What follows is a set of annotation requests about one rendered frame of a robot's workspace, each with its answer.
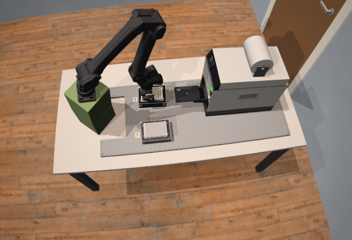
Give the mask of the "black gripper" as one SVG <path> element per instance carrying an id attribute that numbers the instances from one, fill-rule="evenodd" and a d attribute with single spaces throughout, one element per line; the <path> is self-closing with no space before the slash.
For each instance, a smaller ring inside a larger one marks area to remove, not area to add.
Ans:
<path id="1" fill-rule="evenodd" d="M 142 99 L 145 101 L 154 101 L 154 94 L 153 95 L 146 95 L 146 94 L 151 94 L 152 93 L 152 89 L 151 90 L 145 90 L 145 88 L 143 87 L 143 85 L 139 85 L 141 87 L 141 96 Z M 150 100 L 152 99 L 152 100 Z"/>

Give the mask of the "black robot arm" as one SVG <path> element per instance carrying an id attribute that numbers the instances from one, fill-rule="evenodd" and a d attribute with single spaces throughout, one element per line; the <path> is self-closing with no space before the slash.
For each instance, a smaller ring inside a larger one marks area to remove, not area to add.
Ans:
<path id="1" fill-rule="evenodd" d="M 153 8 L 134 9 L 131 14 L 129 21 L 96 57 L 87 58 L 76 66 L 76 88 L 79 103 L 96 101 L 95 87 L 99 84 L 104 69 L 142 32 L 134 61 L 129 66 L 128 72 L 133 82 L 143 85 L 146 91 L 152 89 L 152 84 L 163 84 L 162 76 L 160 73 L 158 74 L 155 66 L 152 64 L 146 67 L 146 64 L 156 40 L 162 39 L 164 36 L 166 24 L 159 12 Z"/>

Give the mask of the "black rectangular frame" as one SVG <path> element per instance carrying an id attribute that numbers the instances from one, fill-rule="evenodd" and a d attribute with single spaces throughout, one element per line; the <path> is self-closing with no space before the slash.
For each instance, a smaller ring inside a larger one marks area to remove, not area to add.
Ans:
<path id="1" fill-rule="evenodd" d="M 153 87 L 162 86 L 163 89 L 163 100 L 156 100 L 156 101 L 141 101 L 141 91 L 139 86 L 139 108 L 146 108 L 146 107 L 166 107 L 166 87 L 165 85 L 158 85 Z"/>

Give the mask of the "white cylinder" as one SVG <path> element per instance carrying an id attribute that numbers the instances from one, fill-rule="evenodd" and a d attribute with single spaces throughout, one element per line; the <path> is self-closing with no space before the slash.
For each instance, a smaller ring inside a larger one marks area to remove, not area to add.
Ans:
<path id="1" fill-rule="evenodd" d="M 243 43 L 243 48 L 252 73 L 255 72 L 257 66 L 265 64 L 269 66 L 268 71 L 272 69 L 274 63 L 262 36 L 252 36 Z"/>

